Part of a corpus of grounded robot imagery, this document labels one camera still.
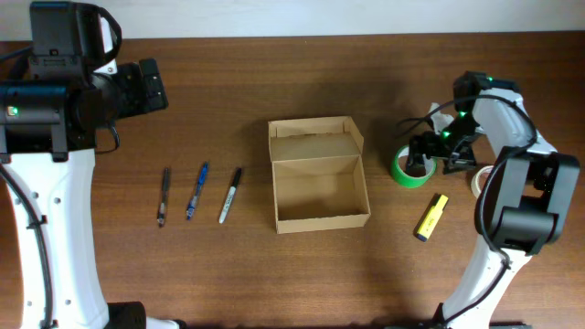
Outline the yellow highlighter marker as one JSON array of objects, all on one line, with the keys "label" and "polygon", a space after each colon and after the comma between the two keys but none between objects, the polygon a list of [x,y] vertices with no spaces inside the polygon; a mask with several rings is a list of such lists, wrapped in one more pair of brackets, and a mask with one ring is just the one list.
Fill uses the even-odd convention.
[{"label": "yellow highlighter marker", "polygon": [[449,198],[446,195],[436,194],[433,197],[428,209],[425,211],[417,227],[414,229],[414,236],[418,240],[426,242],[430,238],[448,202]]}]

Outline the white masking tape roll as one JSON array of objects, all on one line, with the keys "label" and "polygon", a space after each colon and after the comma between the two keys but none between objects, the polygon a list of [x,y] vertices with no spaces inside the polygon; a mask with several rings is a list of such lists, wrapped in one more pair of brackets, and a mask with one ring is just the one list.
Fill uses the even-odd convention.
[{"label": "white masking tape roll", "polygon": [[471,191],[474,195],[475,198],[478,198],[484,188],[484,183],[482,182],[482,180],[485,178],[487,179],[488,176],[491,174],[492,170],[493,170],[493,166],[492,165],[487,165],[483,168],[481,168],[479,171],[477,171],[474,175],[473,178],[471,180],[471,184],[470,184],[470,188]]}]

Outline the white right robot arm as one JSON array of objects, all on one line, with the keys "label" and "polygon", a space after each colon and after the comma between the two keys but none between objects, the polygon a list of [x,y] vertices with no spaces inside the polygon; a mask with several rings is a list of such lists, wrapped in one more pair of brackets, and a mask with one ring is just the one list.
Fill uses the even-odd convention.
[{"label": "white right robot arm", "polygon": [[412,135],[391,166],[405,187],[424,184],[443,162],[443,172],[477,166],[473,143],[486,136],[495,163],[474,210],[478,234],[473,256],[454,293],[439,304],[430,328],[487,328],[517,273],[563,231],[580,174],[579,160],[562,154],[537,130],[512,80],[467,71],[453,83],[449,102],[457,115],[433,105],[413,119],[427,132]]}]

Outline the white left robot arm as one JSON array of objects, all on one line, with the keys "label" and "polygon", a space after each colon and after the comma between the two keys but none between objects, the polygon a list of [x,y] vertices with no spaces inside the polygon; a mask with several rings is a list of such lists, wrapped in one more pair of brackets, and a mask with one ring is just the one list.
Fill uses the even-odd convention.
[{"label": "white left robot arm", "polygon": [[91,183],[97,132],[160,111],[156,62],[118,65],[122,31],[103,7],[35,1],[32,44],[1,84],[1,176],[11,198],[25,328],[178,328],[140,302],[107,302],[97,273]]}]

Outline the cardboard box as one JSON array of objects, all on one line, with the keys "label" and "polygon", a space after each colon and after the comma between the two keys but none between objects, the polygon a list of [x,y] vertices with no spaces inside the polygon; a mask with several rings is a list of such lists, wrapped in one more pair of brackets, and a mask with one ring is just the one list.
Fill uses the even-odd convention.
[{"label": "cardboard box", "polygon": [[364,137],[349,116],[272,121],[275,226],[279,234],[360,228],[371,216]]}]

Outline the green tape roll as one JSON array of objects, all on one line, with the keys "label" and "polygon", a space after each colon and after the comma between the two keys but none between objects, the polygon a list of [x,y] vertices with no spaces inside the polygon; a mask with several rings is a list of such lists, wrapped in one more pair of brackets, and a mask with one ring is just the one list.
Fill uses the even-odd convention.
[{"label": "green tape roll", "polygon": [[422,156],[422,164],[409,164],[410,149],[402,146],[396,153],[390,166],[390,174],[393,179],[406,188],[418,188],[423,186],[435,173],[437,164],[434,159]]}]

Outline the black sharpie marker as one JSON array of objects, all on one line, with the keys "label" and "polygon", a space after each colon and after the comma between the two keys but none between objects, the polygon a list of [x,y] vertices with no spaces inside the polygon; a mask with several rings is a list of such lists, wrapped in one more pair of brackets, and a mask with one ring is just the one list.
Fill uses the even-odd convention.
[{"label": "black sharpie marker", "polygon": [[227,218],[228,213],[229,213],[229,209],[231,207],[231,204],[233,202],[233,198],[234,198],[234,196],[236,194],[236,191],[237,191],[237,188],[238,188],[238,185],[239,185],[239,181],[240,181],[240,178],[241,178],[241,174],[242,174],[242,168],[239,167],[239,168],[236,169],[236,172],[235,172],[235,174],[233,176],[233,180],[232,180],[232,183],[231,183],[231,185],[229,187],[229,190],[228,190],[228,193],[227,193],[227,196],[226,196],[224,205],[223,205],[223,207],[221,209],[221,212],[220,212],[220,215],[219,215],[219,218],[218,218],[218,223],[219,224],[224,224],[225,221],[226,221],[226,218]]}]

